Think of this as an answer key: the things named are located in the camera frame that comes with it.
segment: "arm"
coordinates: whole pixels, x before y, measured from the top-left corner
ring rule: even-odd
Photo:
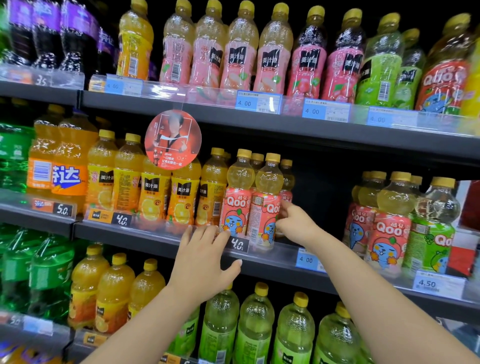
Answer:
[[[158,364],[188,316],[228,286],[240,273],[241,260],[222,271],[220,257],[229,232],[214,241],[217,227],[183,234],[168,285],[83,364]]]
[[[433,318],[352,250],[320,229],[300,207],[282,200],[277,227],[322,262],[377,364],[479,364]]]

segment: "juice bottle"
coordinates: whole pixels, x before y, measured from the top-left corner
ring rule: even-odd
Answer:
[[[87,256],[72,272],[68,325],[74,329],[93,328],[96,314],[96,296],[102,274],[110,263],[102,256],[102,246],[87,247]]]
[[[247,232],[252,192],[250,187],[255,179],[255,171],[250,165],[252,152],[239,149],[237,161],[228,169],[228,188],[225,190],[220,230],[230,230],[232,236],[245,235]]]
[[[30,316],[63,320],[68,314],[75,249],[69,238],[49,234],[30,265]]]
[[[473,45],[473,52],[470,55],[470,70],[462,99],[460,115],[480,118],[480,26],[475,29],[477,39]]]
[[[368,237],[365,260],[375,269],[397,276],[401,268],[412,224],[408,214],[415,208],[407,172],[392,172],[391,182],[377,195],[378,210]]]
[[[140,147],[139,135],[127,133],[125,141],[115,156],[112,207],[114,210],[136,213],[145,154]]]
[[[252,153],[252,159],[250,160],[250,165],[252,166],[253,170],[255,171],[255,177],[257,177],[258,171],[264,166],[264,158],[265,156],[260,153]],[[257,190],[257,186],[255,184],[255,180],[253,180],[253,184],[250,188],[252,193]]]
[[[279,163],[279,154],[267,153],[265,166],[255,177],[257,191],[252,196],[247,235],[251,237],[251,242],[263,249],[273,247],[275,222],[282,200],[280,190],[283,186],[283,175],[278,168]]]
[[[12,53],[8,63],[30,66],[36,60],[33,43],[33,3],[30,0],[7,1]]]
[[[195,40],[195,25],[191,19],[192,5],[177,0],[175,12],[163,28],[163,61],[160,82],[186,85],[190,80],[190,65]]]
[[[295,292],[293,303],[278,316],[271,364],[283,364],[284,358],[293,363],[308,364],[313,349],[315,322],[307,310],[308,296]]]
[[[308,10],[307,24],[295,40],[287,96],[318,98],[320,78],[327,59],[327,32],[323,26],[325,9]]]
[[[63,0],[60,36],[65,58],[62,71],[83,72],[89,80],[96,68],[98,21],[89,11],[90,2]]]
[[[237,331],[240,302],[232,283],[213,296],[205,306],[198,358],[209,363],[230,364]]]
[[[275,311],[267,294],[268,286],[258,282],[255,293],[241,305],[233,364],[257,364],[267,360],[275,321]]]
[[[176,356],[189,357],[195,349],[197,338],[198,317],[200,306],[192,312],[187,321],[181,327],[175,339],[170,343],[167,352]]]
[[[356,364],[360,350],[360,336],[342,302],[336,304],[333,314],[322,318],[312,364]]]
[[[474,36],[469,32],[470,14],[451,17],[427,56],[415,110],[436,114],[460,113],[467,81],[469,48]]]
[[[220,209],[227,187],[228,172],[228,167],[223,160],[224,152],[222,148],[212,148],[212,157],[202,168],[195,225],[218,226],[220,223]]]
[[[360,191],[360,188],[362,188],[367,184],[369,179],[370,179],[370,171],[364,171],[361,176],[361,182],[359,184],[356,184],[352,189],[352,203],[348,207],[347,222],[345,223],[345,229],[344,229],[343,239],[342,239],[343,244],[348,246],[350,249],[353,249],[355,245],[355,240],[350,239],[350,226],[353,222],[353,218],[354,218],[357,206],[359,205],[359,191]]]
[[[191,85],[218,88],[226,42],[222,4],[218,0],[208,0],[205,15],[198,21],[195,29]]]
[[[172,192],[168,205],[168,221],[180,224],[193,224],[195,215],[195,198],[202,174],[202,165],[198,158],[192,163],[174,170],[172,173]]]
[[[144,271],[133,281],[128,303],[129,321],[165,287],[165,279],[156,268],[156,259],[145,260]]]
[[[95,329],[113,334],[127,323],[130,289],[135,273],[125,263],[125,253],[112,257],[112,266],[101,276],[96,297]]]
[[[453,178],[434,177],[425,196],[417,198],[404,261],[412,273],[446,271],[455,235],[451,223],[460,214],[460,203],[452,195],[454,187]]]
[[[3,253],[0,305],[8,311],[26,313],[30,263],[46,236],[46,232],[20,228]]]
[[[425,53],[418,45],[420,30],[417,28],[403,32],[405,52],[403,53],[402,67],[395,84],[395,94],[392,106],[397,109],[413,110],[415,96],[425,66]]]
[[[367,250],[368,238],[378,209],[377,195],[383,189],[386,177],[385,172],[373,170],[370,172],[370,179],[359,189],[359,202],[352,212],[349,233],[350,248],[361,258]]]
[[[50,104],[46,115],[34,121],[36,138],[28,152],[27,193],[51,198],[52,161],[60,144],[58,125],[65,109]]]
[[[167,216],[168,196],[172,183],[172,172],[157,167],[148,157],[144,157],[142,169],[142,190],[138,202],[140,217],[148,221],[158,221]]]
[[[293,33],[288,24],[288,5],[279,2],[273,8],[272,20],[260,36],[257,74],[253,90],[283,94]]]
[[[148,80],[153,28],[147,19],[147,8],[145,0],[132,0],[130,10],[120,18],[118,76]]]
[[[283,174],[283,186],[280,190],[280,197],[282,200],[292,202],[293,194],[292,189],[295,186],[295,176],[292,173],[292,164],[291,159],[282,159],[280,162],[280,170]],[[284,237],[284,234],[281,231],[276,230],[275,236],[278,238]]]
[[[63,56],[60,38],[59,1],[34,1],[32,30],[38,56],[33,66],[44,69],[58,68]]]
[[[367,42],[355,103],[365,106],[392,106],[395,82],[402,65],[405,43],[398,31],[400,14],[385,15],[377,35]]]
[[[220,88],[250,90],[253,65],[257,56],[258,29],[253,21],[255,5],[248,0],[240,3],[236,18],[227,33],[226,64]]]
[[[52,193],[57,200],[76,204],[83,213],[88,187],[88,151],[98,139],[98,130],[87,115],[73,109],[71,118],[59,126],[60,145],[53,156]]]
[[[335,48],[327,59],[321,99],[353,104],[360,77],[360,65],[367,41],[361,24],[362,11],[350,9],[343,16]]]
[[[85,208],[112,209],[112,193],[115,167],[115,133],[100,129],[99,141],[88,151],[88,188]]]

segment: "green bottle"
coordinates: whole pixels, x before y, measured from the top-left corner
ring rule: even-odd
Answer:
[[[315,322],[307,310],[308,297],[296,292],[293,303],[278,316],[272,364],[309,364],[315,336]]]
[[[0,117],[0,187],[25,192],[28,172],[28,150],[35,138],[33,125],[34,112],[28,106],[28,102],[12,99],[12,115],[6,120]]]
[[[360,336],[342,302],[335,313],[322,318],[312,364],[356,364]]]
[[[239,311],[240,302],[232,291],[232,284],[207,301],[198,349],[199,359],[215,364],[230,364]]]
[[[267,298],[268,286],[258,282],[255,293],[243,301],[233,350],[234,364],[264,364],[268,355],[275,311]]]
[[[357,364],[375,364],[365,342],[360,339],[360,350],[357,356]]]
[[[405,52],[402,67],[396,79],[392,105],[397,109],[413,110],[426,59],[425,53],[418,45],[420,30],[417,28],[406,30],[402,37],[405,42]]]
[[[395,82],[402,65],[405,43],[398,31],[400,14],[385,15],[377,35],[367,42],[355,103],[365,106],[392,106]]]
[[[434,177],[424,197],[417,197],[403,266],[410,275],[417,270],[445,274],[452,250],[460,203],[452,194],[455,180]]]
[[[3,253],[0,305],[8,311],[26,313],[30,263],[46,236],[46,232],[20,228]]]
[[[72,284],[73,242],[49,234],[32,258],[28,314],[60,320],[68,314]]]
[[[18,231],[18,226],[0,223],[0,274],[3,270],[2,257],[8,244],[13,240]]]
[[[167,352],[176,356],[189,357],[195,349],[197,340],[198,316],[200,306],[192,312],[187,321],[183,324],[180,332],[175,336]]]

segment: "fanta bottle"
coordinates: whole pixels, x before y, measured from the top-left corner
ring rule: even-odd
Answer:
[[[130,289],[135,273],[125,263],[125,253],[112,257],[112,266],[100,278],[96,297],[95,329],[113,334],[127,323]]]
[[[255,171],[250,164],[252,152],[239,149],[237,161],[228,169],[228,188],[225,190],[222,213],[220,214],[220,230],[230,230],[232,236],[247,233],[248,215],[252,192],[250,187],[255,179]]]
[[[212,148],[212,157],[202,168],[200,199],[195,225],[214,225],[220,222],[220,209],[227,187],[228,167],[223,160],[224,150]]]
[[[252,153],[252,159],[250,160],[250,165],[252,166],[253,170],[255,171],[255,177],[257,177],[258,171],[264,166],[264,155],[260,153]],[[252,187],[250,188],[252,193],[257,190],[257,186],[255,184],[255,180],[253,180]]]
[[[326,80],[321,99],[355,101],[366,36],[361,24],[362,11],[350,9],[343,16],[342,28],[335,40],[335,50],[327,59]]]
[[[202,165],[198,158],[172,173],[172,192],[168,205],[168,221],[193,224],[195,198],[197,197]]]
[[[227,42],[222,4],[218,0],[208,0],[205,15],[197,23],[195,38],[190,84],[218,88],[223,49]]]
[[[453,178],[434,177],[425,196],[417,198],[404,261],[412,274],[417,270],[446,272],[455,236],[452,222],[460,215],[460,203],[452,194],[453,188]]]
[[[139,135],[127,133],[125,141],[115,156],[112,207],[114,210],[136,213],[145,154],[140,147]]]
[[[253,90],[283,94],[287,75],[290,51],[293,46],[293,33],[288,24],[288,5],[279,2],[273,8],[272,20],[265,26],[260,36],[257,75]]]
[[[98,129],[80,110],[59,126],[60,145],[53,157],[52,193],[57,200],[76,204],[84,212],[88,187],[88,151],[98,139]]]
[[[175,13],[163,28],[163,61],[160,82],[186,85],[190,80],[190,65],[195,40],[195,25],[191,19],[192,5],[177,0]]]
[[[280,197],[282,200],[286,200],[288,202],[292,202],[292,189],[295,186],[295,176],[292,173],[292,164],[293,161],[291,159],[282,159],[280,162],[280,170],[283,174],[283,186],[280,190]],[[284,234],[277,230],[275,232],[275,236],[281,238],[284,237]]]
[[[477,39],[473,45],[474,49],[470,56],[470,70],[465,84],[465,91],[462,100],[460,115],[471,118],[480,118],[480,25],[475,29]],[[479,127],[476,125],[475,134],[480,135]]]
[[[60,144],[58,125],[65,109],[50,104],[47,113],[34,121],[36,138],[28,152],[27,193],[44,198],[52,197],[52,161]]]
[[[250,90],[253,66],[257,56],[258,29],[253,21],[255,6],[251,1],[240,3],[238,18],[227,33],[225,66],[220,88]]]
[[[375,269],[399,276],[407,249],[416,196],[410,189],[411,174],[392,172],[391,182],[377,195],[378,210],[368,237],[365,260]]]
[[[271,249],[275,237],[275,222],[282,199],[280,190],[283,186],[279,163],[279,154],[267,153],[265,166],[255,178],[257,191],[252,196],[247,235],[251,237],[251,242],[262,249]]]
[[[320,94],[320,78],[327,59],[324,18],[323,6],[316,5],[308,10],[307,24],[293,47],[287,96],[318,98]]]
[[[425,66],[425,53],[418,45],[419,36],[420,30],[417,28],[409,29],[402,34],[405,52],[395,84],[392,103],[394,108],[413,110],[415,107],[415,96]]]
[[[119,76],[148,80],[153,28],[147,19],[147,8],[145,0],[132,0],[130,10],[120,18]]]
[[[99,141],[88,152],[88,192],[85,211],[88,208],[112,209],[113,169],[118,148],[115,133],[100,129]]]
[[[172,172],[157,167],[148,157],[144,157],[141,181],[142,190],[138,202],[140,217],[148,221],[165,219]]]
[[[474,40],[469,25],[467,13],[455,15],[445,23],[443,37],[428,53],[415,110],[460,113],[468,75],[467,56]]]
[[[359,204],[359,191],[360,191],[360,188],[362,188],[367,184],[369,179],[370,179],[370,171],[364,171],[361,176],[361,182],[359,184],[356,184],[352,189],[352,203],[348,207],[347,222],[345,223],[345,229],[343,232],[343,239],[342,239],[343,244],[350,247],[350,249],[353,249],[352,244],[355,244],[355,240],[350,240],[350,225],[353,222],[355,210],[357,209],[357,206]]]
[[[145,260],[144,271],[133,281],[128,303],[129,321],[165,287],[165,279],[156,268],[156,259]]]
[[[87,256],[72,272],[68,325],[74,329],[93,328],[96,314],[96,296],[102,274],[110,267],[102,256],[102,246],[87,247]]]
[[[360,72],[355,103],[391,107],[395,82],[402,65],[405,43],[398,31],[400,14],[385,15],[377,35],[370,38]]]
[[[373,170],[370,179],[359,189],[359,203],[352,213],[350,224],[350,248],[361,258],[367,251],[368,237],[373,228],[375,212],[378,209],[377,195],[383,189],[387,174]]]

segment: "circular hanging sign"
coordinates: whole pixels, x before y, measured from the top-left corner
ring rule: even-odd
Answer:
[[[145,151],[157,167],[177,170],[191,163],[202,144],[197,121],[181,110],[155,116],[145,134]]]

